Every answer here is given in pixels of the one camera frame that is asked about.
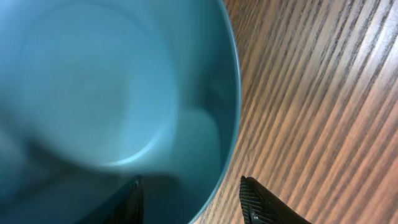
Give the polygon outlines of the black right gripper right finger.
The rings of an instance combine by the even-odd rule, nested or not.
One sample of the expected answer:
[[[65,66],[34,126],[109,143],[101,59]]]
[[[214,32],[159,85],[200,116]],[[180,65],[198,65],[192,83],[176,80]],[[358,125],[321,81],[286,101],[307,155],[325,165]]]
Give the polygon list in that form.
[[[241,176],[239,201],[245,224],[310,224],[253,177]]]

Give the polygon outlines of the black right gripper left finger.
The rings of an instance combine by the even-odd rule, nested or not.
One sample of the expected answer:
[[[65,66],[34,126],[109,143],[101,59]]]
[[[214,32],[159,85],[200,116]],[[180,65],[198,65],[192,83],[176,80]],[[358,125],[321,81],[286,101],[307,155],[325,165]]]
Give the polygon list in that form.
[[[109,200],[105,224],[143,224],[144,191],[141,176],[128,182]]]

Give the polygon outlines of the dark blue plate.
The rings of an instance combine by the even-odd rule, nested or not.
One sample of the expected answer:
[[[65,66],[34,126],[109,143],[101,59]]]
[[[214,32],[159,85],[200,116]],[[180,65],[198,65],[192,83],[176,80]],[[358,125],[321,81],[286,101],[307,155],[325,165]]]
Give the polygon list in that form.
[[[236,145],[223,1],[1,1],[1,222],[104,223],[141,176],[144,223],[193,223]]]

